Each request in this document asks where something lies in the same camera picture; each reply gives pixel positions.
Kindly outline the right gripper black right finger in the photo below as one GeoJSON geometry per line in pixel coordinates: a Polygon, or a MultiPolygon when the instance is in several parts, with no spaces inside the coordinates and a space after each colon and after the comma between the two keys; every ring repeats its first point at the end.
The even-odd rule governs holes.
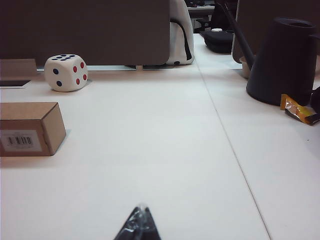
{"type": "Polygon", "coordinates": [[[142,224],[142,240],[161,240],[157,226],[149,207],[144,208],[142,224]]]}

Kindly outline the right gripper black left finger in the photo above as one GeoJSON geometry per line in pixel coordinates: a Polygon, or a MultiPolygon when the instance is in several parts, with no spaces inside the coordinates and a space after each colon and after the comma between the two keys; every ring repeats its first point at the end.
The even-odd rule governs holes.
{"type": "Polygon", "coordinates": [[[143,234],[142,206],[136,206],[115,236],[115,240],[140,240],[143,234]]]}

